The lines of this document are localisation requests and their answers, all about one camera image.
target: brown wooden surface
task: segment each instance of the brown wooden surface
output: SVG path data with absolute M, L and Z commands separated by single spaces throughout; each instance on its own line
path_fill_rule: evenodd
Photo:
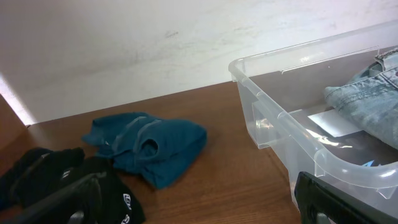
M 91 120 L 109 114 L 145 111 L 184 118 L 204 126 L 208 144 L 172 186 L 155 190 L 140 177 L 120 174 L 141 202 L 146 223 L 299 223 L 287 171 L 272 149 L 258 150 L 250 138 L 235 83 L 223 83 L 150 100 L 35 124 L 0 151 L 0 174 L 34 146 L 53 150 L 81 146 Z M 0 219 L 19 211 L 0 213 Z
M 0 95 L 0 150 L 13 142 L 25 130 L 25 125 Z

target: white logo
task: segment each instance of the white logo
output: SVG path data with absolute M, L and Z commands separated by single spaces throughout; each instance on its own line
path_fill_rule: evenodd
M 131 206 L 130 206 L 131 198 L 130 198 L 130 195 L 123 194 L 123 199 L 124 199 L 124 202 L 126 203 L 127 207 L 129 207 L 129 209 L 131 210 Z
M 130 221 L 130 217 L 129 215 L 126 215 L 126 217 L 124 218 L 124 220 L 122 221 L 122 224 L 128 224 Z

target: clear plastic container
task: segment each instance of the clear plastic container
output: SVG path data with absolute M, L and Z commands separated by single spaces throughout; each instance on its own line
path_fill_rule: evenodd
M 392 21 L 230 63 L 248 132 L 286 166 L 294 204 L 297 176 L 307 171 L 398 218 L 398 149 L 364 131 L 332 141 L 307 117 L 330 110 L 325 87 L 344 85 L 397 45 Z

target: blue denim clothing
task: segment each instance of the blue denim clothing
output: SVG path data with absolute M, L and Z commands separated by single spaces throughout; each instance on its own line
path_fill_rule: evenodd
M 96 156 L 114 159 L 114 168 L 141 174 L 162 189 L 188 169 L 205 147 L 207 135 L 191 121 L 137 112 L 95 119 L 82 140 L 99 147 Z
M 375 57 L 341 87 L 326 87 L 325 100 L 357 127 L 398 149 L 398 48 Z

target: bright light patch on wall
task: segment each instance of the bright light patch on wall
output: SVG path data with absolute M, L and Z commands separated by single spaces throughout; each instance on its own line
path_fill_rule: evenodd
M 14 90 L 8 84 L 7 80 L 4 79 L 2 73 L 0 73 L 0 94 L 4 97 L 10 107 L 15 111 L 15 114 L 18 115 L 19 119 L 21 119 L 24 125 L 37 123 L 37 121 L 29 113 L 29 110 L 27 110 L 26 106 L 24 106 L 23 102 L 19 99 Z

